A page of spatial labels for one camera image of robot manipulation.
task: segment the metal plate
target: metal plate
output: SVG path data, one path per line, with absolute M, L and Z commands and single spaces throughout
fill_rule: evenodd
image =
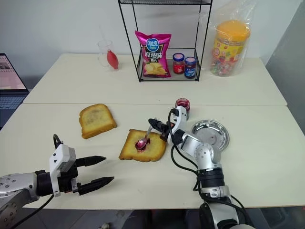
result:
M 195 123 L 191 132 L 203 142 L 211 144 L 220 151 L 226 149 L 230 141 L 226 128 L 213 120 L 202 120 Z

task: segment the potato chip bag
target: potato chip bag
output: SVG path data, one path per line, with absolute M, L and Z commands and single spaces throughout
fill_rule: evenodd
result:
M 167 68 L 166 50 L 168 48 L 171 34 L 145 35 L 134 32 L 142 47 L 144 76 L 157 76 L 170 78 Z

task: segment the bread slice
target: bread slice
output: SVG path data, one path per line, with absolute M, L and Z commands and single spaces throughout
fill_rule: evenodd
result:
M 104 104 L 88 106 L 80 112 L 81 136 L 84 139 L 116 128 L 108 107 Z
M 125 145 L 119 156 L 120 160 L 136 160 L 142 162 L 158 161 L 165 152 L 166 142 L 161 140 L 160 135 L 150 132 L 150 143 L 144 150 L 138 150 L 135 144 L 143 137 L 146 131 L 130 129 Z

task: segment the orange lid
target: orange lid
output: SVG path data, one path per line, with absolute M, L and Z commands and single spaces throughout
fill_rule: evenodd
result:
M 217 26 L 217 36 L 231 42 L 244 42 L 250 36 L 250 29 L 238 20 L 224 21 Z

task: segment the laptop screen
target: laptop screen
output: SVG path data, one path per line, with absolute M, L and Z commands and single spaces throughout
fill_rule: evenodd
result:
M 26 89 L 5 54 L 0 54 L 0 90 Z

